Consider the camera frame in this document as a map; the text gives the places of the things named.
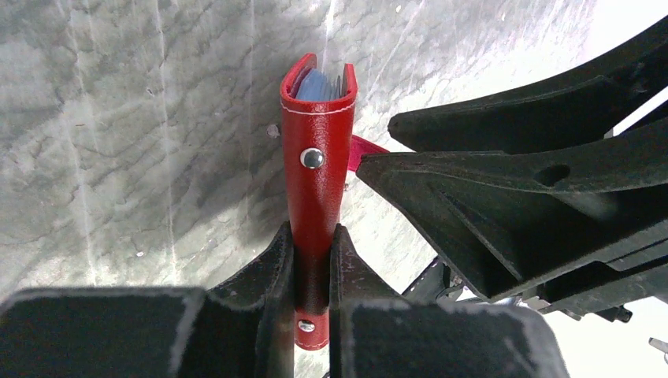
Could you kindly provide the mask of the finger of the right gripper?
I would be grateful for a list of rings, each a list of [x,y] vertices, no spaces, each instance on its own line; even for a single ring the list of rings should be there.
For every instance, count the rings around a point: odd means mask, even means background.
[[[417,152],[528,154],[595,142],[667,85],[667,19],[557,76],[482,98],[394,115]]]

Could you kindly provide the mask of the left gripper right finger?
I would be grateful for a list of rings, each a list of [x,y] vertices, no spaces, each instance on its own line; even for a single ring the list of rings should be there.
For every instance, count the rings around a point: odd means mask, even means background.
[[[412,302],[335,231],[329,289],[334,377],[565,377],[555,335],[525,307]]]

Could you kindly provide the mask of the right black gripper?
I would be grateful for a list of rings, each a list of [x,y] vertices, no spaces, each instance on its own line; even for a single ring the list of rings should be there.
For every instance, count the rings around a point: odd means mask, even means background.
[[[369,155],[358,178],[481,300],[576,317],[667,290],[667,122],[534,154]]]

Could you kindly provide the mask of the red leather card holder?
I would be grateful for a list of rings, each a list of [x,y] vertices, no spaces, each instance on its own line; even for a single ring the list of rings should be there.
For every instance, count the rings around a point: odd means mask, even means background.
[[[345,181],[365,154],[384,148],[353,133],[358,93],[354,67],[332,89],[305,54],[280,85],[281,138],[288,215],[295,246],[295,344],[320,350],[329,342],[330,250]]]

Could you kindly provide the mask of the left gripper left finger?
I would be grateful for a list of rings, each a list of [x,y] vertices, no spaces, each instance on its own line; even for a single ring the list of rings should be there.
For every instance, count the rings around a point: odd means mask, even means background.
[[[291,377],[291,231],[216,287],[37,287],[1,306],[4,377]]]

